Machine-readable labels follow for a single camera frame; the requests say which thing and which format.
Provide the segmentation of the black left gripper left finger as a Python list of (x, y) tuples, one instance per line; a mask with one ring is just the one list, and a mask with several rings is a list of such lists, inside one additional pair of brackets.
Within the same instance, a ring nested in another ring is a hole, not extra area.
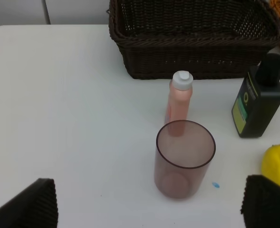
[(0, 228), (56, 228), (58, 205), (53, 179), (39, 178), (0, 207)]

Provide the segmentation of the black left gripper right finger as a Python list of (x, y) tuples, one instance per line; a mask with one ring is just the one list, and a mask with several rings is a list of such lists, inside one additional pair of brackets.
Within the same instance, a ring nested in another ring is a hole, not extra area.
[(280, 228), (280, 186), (262, 175), (249, 175), (241, 214), (247, 228)]

